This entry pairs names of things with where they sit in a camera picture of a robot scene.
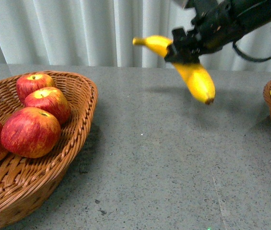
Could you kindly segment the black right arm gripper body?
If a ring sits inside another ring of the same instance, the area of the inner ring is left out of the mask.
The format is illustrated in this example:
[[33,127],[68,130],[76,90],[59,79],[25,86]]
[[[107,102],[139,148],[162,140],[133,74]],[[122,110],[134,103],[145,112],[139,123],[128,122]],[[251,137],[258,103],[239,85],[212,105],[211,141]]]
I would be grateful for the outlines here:
[[189,44],[196,52],[217,52],[246,34],[236,19],[231,0],[221,3],[216,0],[188,0],[185,7],[196,11],[191,20],[194,28],[187,33]]

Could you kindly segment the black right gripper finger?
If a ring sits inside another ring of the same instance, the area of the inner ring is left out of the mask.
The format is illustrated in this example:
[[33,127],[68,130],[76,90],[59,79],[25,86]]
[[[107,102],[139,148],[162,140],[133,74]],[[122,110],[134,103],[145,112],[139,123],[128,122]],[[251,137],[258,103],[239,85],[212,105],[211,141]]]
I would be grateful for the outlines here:
[[183,27],[172,30],[173,44],[175,45],[190,45],[192,38],[186,33]]
[[178,64],[200,64],[200,60],[197,55],[191,53],[186,49],[179,49],[173,43],[168,45],[167,54],[164,57],[165,62],[178,63]]

